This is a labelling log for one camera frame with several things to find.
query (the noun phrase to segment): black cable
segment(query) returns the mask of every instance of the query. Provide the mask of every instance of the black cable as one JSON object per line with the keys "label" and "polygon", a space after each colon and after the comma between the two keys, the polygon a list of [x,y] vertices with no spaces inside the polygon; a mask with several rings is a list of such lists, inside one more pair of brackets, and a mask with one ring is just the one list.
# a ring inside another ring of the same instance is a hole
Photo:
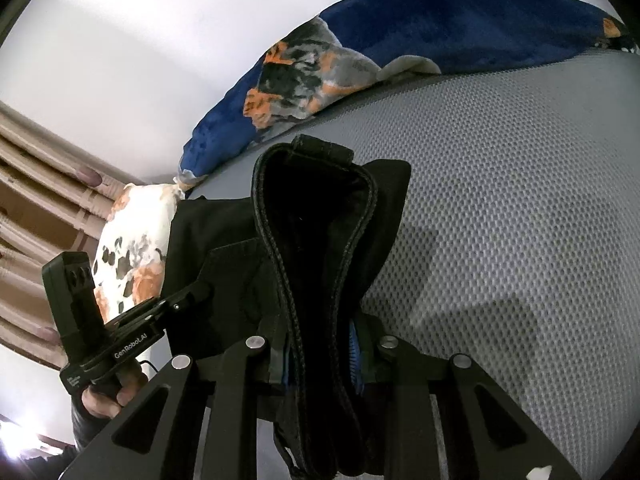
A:
{"label": "black cable", "polygon": [[149,366],[151,366],[154,369],[154,372],[157,374],[158,373],[158,369],[153,366],[153,364],[150,361],[147,361],[146,359],[144,361],[139,361],[141,365],[147,364]]}

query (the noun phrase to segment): black sleeve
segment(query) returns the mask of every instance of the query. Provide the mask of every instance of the black sleeve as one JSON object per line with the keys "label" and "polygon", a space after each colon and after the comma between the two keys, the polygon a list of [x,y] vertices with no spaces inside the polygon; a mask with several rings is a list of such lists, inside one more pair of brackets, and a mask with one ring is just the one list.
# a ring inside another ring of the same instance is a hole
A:
{"label": "black sleeve", "polygon": [[63,453],[57,456],[25,460],[24,463],[29,468],[33,478],[35,480],[58,480],[59,476],[73,462],[79,452],[100,433],[109,421],[108,418],[95,418],[90,415],[82,405],[81,397],[73,396],[71,399],[71,422],[77,447],[65,447]]}
{"label": "black sleeve", "polygon": [[25,460],[25,465],[29,468],[31,478],[34,480],[58,480],[63,471],[78,456],[78,450],[73,446],[65,447],[61,455],[50,456],[48,458],[31,458]]}
{"label": "black sleeve", "polygon": [[71,404],[71,422],[74,428],[76,446],[82,451],[111,419],[96,418],[90,415],[82,404],[80,396],[73,396],[71,398]]}

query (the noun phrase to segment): blue blanket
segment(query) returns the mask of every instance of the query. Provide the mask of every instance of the blue blanket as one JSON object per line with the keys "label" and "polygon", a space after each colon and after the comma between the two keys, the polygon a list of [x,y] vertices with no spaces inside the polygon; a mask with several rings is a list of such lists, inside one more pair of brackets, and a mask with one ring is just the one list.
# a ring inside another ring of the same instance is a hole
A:
{"label": "blue blanket", "polygon": [[632,41],[577,0],[343,0],[273,45],[204,116],[178,182],[189,189],[250,143],[402,72],[531,67],[593,46]]}

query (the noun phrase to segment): white wall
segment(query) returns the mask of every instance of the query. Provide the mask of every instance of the white wall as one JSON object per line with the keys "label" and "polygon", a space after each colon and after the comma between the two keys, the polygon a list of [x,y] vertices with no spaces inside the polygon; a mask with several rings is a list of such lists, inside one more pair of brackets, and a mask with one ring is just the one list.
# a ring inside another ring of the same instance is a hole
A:
{"label": "white wall", "polygon": [[0,345],[0,414],[62,442],[74,441],[69,395],[58,372]]}
{"label": "white wall", "polygon": [[198,120],[336,1],[33,0],[0,49],[0,100],[126,173],[167,181]]}

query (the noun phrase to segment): white sticker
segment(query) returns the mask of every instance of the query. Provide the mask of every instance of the white sticker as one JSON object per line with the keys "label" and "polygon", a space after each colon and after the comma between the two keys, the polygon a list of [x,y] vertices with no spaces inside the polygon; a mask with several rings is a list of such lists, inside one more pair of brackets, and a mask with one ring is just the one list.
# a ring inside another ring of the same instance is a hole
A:
{"label": "white sticker", "polygon": [[549,480],[551,466],[535,467],[527,475],[527,480]]}

